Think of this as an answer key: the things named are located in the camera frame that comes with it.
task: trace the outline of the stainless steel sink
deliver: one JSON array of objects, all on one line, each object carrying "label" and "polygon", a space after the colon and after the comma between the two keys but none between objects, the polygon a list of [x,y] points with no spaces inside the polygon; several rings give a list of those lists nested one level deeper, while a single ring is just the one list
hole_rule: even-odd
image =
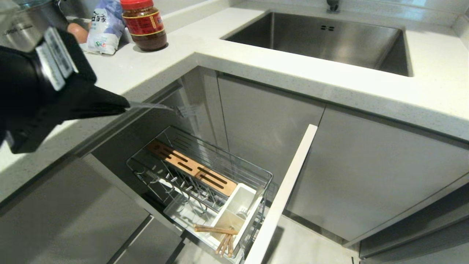
[{"label": "stainless steel sink", "polygon": [[270,13],[226,40],[409,76],[395,28]]}]

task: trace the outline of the gray cabinet door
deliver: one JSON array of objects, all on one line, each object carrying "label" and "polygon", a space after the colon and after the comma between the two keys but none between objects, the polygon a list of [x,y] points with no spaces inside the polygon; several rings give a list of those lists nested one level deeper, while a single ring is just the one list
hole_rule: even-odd
[{"label": "gray cabinet door", "polygon": [[359,241],[467,182],[468,157],[466,144],[328,106],[287,209]]},{"label": "gray cabinet door", "polygon": [[325,104],[236,78],[219,77],[229,151],[273,174],[278,186],[304,131]]},{"label": "gray cabinet door", "polygon": [[149,215],[83,161],[65,163],[0,209],[0,263],[107,263]]},{"label": "gray cabinet door", "polygon": [[153,219],[126,248],[116,264],[166,264],[182,238]]}]

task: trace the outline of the label on bottle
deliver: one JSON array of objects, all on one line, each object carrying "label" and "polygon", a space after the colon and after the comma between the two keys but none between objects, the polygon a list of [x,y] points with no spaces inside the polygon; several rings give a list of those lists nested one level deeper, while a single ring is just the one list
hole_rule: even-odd
[{"label": "label on bottle", "polygon": [[159,12],[146,16],[123,16],[123,18],[129,28],[130,34],[134,36],[148,36],[165,29]]}]

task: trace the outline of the wooden chopstick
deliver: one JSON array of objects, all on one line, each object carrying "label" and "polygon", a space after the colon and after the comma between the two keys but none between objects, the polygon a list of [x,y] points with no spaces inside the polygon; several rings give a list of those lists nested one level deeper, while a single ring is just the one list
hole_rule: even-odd
[{"label": "wooden chopstick", "polygon": [[225,251],[228,247],[228,243],[230,242],[231,240],[231,237],[233,237],[233,235],[226,235],[227,238],[225,239],[224,243],[223,243],[223,247],[221,248],[221,255],[220,257],[223,257],[223,255],[225,254]]},{"label": "wooden chopstick", "polygon": [[223,234],[230,234],[230,235],[237,235],[238,231],[233,229],[224,229],[218,228],[213,226],[206,226],[206,225],[197,225],[194,224],[194,231],[196,232],[213,232],[213,233],[223,233]]},{"label": "wooden chopstick", "polygon": [[231,257],[233,254],[233,236],[230,237],[230,241],[228,241],[228,257]]},{"label": "wooden chopstick", "polygon": [[220,241],[220,244],[218,245],[218,248],[217,248],[217,250],[215,251],[215,254],[218,255],[218,254],[220,253],[221,248],[222,248],[223,245],[225,244],[225,241],[227,240],[228,236],[229,236],[228,234],[225,234],[225,235],[223,236],[223,239]]}]

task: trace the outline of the white plastic bag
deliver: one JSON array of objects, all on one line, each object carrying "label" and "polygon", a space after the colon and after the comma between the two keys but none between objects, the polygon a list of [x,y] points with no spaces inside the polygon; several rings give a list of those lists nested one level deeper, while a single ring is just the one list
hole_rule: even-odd
[{"label": "white plastic bag", "polygon": [[99,0],[91,19],[87,51],[114,54],[124,31],[122,6],[119,0]]}]

